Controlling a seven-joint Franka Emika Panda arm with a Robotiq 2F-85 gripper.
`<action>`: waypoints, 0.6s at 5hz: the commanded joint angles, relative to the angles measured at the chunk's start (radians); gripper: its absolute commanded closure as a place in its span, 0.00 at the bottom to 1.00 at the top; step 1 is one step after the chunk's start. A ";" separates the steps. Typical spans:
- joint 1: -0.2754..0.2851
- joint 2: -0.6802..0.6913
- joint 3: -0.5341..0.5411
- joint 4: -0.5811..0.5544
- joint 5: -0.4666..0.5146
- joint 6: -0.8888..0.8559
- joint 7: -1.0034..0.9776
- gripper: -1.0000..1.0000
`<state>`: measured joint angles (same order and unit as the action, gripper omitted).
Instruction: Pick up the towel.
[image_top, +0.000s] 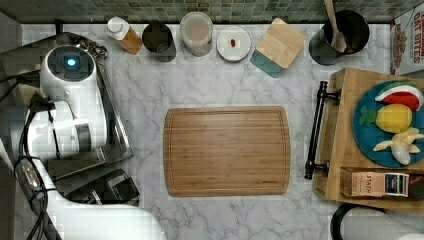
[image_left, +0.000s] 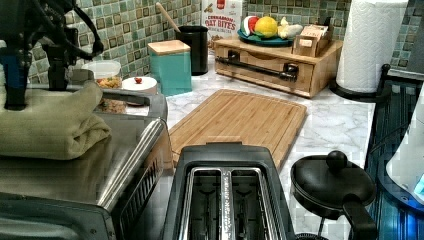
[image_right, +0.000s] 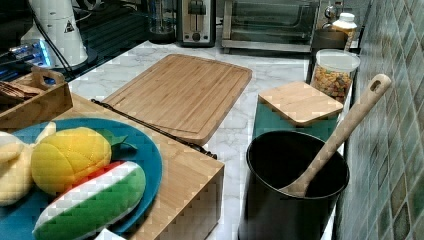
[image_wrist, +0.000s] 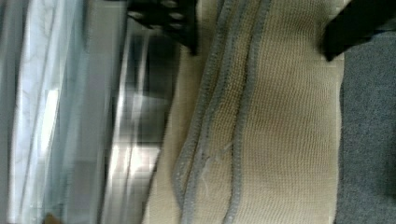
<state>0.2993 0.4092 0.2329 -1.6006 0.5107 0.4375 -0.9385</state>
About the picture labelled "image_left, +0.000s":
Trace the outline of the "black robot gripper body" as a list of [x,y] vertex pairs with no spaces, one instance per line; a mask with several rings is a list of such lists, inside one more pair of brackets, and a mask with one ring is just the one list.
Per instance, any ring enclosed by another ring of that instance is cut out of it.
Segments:
[[72,55],[78,48],[66,34],[65,14],[76,7],[75,0],[1,0],[2,55],[23,55],[43,38],[64,47]]

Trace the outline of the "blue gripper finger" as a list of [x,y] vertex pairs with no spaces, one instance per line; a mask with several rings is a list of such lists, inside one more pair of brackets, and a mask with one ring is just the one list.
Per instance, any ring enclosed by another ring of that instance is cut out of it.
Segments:
[[6,103],[4,108],[21,111],[26,107],[25,92],[32,54],[25,49],[3,47],[0,57],[5,74]]

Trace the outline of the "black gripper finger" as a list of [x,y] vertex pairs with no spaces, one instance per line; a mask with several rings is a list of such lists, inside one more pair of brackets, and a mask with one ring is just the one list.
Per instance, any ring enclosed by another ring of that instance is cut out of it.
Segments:
[[43,45],[42,49],[49,62],[49,89],[65,91],[69,81],[68,67],[76,64],[76,57],[61,45]]

